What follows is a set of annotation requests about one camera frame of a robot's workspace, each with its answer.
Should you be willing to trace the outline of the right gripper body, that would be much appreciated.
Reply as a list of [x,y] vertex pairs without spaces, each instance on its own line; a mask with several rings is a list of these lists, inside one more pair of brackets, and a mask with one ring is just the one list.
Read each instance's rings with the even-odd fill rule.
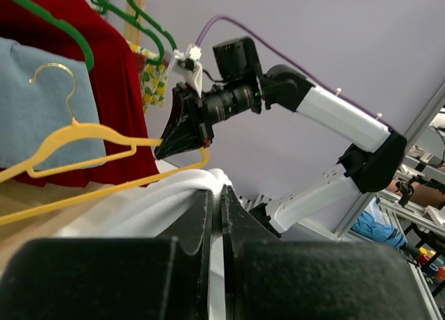
[[175,98],[175,149],[196,150],[213,142],[211,125],[204,120],[204,105],[185,83],[173,89]]

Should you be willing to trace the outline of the light blue denim skirt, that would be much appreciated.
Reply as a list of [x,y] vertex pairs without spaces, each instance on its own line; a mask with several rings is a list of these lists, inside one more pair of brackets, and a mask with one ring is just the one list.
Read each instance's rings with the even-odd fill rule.
[[72,117],[99,122],[86,64],[1,39],[1,167],[33,156]]

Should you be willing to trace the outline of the red pleated skirt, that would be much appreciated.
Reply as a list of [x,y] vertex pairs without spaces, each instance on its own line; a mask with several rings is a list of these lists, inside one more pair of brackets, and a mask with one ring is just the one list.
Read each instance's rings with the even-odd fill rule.
[[[71,24],[90,45],[95,60],[90,82],[100,122],[125,136],[147,137],[136,62],[124,38],[86,0],[31,1]],[[11,0],[1,0],[1,35],[77,61],[84,59],[78,44],[68,34]],[[85,187],[89,182],[121,184],[157,173],[151,148],[140,147],[131,157],[95,168],[38,179],[22,173],[15,180],[34,186]]]

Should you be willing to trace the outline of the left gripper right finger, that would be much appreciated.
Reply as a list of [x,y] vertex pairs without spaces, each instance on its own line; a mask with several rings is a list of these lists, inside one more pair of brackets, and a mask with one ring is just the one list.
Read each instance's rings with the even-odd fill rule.
[[228,319],[431,319],[409,265],[391,247],[282,241],[222,192]]

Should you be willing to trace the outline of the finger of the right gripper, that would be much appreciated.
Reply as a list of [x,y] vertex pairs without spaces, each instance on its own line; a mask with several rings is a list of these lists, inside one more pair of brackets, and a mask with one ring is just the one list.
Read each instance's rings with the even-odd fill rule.
[[173,90],[172,97],[172,109],[161,144],[154,149],[157,159],[202,147],[196,94],[190,90]]

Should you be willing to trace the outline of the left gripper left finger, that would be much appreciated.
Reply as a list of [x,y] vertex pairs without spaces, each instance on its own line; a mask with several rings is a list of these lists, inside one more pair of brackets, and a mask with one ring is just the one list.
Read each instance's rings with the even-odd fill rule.
[[25,243],[1,276],[1,318],[207,319],[212,210],[199,191],[154,238]]

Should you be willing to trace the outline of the white skirt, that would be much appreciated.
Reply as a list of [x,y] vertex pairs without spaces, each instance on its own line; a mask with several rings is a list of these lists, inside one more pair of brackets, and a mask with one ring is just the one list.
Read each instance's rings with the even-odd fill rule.
[[[223,186],[233,186],[223,170],[192,169],[175,173],[146,188],[114,193],[57,231],[55,237],[156,237],[171,226],[192,204],[199,190],[211,192],[219,205]],[[209,318],[226,319],[222,237],[213,237],[209,272]],[[74,319],[137,319],[123,315],[86,315]]]

